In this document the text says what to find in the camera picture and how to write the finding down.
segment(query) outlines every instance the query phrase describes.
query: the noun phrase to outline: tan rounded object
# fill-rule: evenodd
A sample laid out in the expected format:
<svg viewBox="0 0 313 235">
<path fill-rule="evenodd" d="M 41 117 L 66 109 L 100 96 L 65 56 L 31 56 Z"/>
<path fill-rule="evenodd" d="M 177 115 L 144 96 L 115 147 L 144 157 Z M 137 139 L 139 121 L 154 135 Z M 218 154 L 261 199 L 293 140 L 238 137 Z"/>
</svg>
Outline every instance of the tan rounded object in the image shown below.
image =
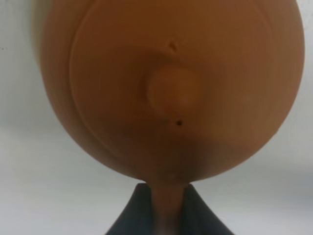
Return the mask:
<svg viewBox="0 0 313 235">
<path fill-rule="evenodd" d="M 294 0 L 55 0 L 41 53 L 70 135 L 155 186 L 251 157 L 286 118 L 303 64 Z"/>
</svg>

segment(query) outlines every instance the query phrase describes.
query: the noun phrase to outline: white background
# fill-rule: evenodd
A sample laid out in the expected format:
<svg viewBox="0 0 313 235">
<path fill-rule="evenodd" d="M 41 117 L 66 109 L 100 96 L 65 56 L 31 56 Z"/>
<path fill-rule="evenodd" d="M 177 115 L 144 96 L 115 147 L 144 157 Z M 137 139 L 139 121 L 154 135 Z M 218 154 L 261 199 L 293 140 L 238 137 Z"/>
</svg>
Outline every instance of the white background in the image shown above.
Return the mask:
<svg viewBox="0 0 313 235">
<path fill-rule="evenodd" d="M 249 161 L 194 185 L 237 235 L 313 235 L 313 0 L 298 0 L 306 65 L 278 134 Z M 30 41 L 30 1 L 0 0 L 0 235 L 102 235 L 136 180 L 62 129 Z"/>
</svg>

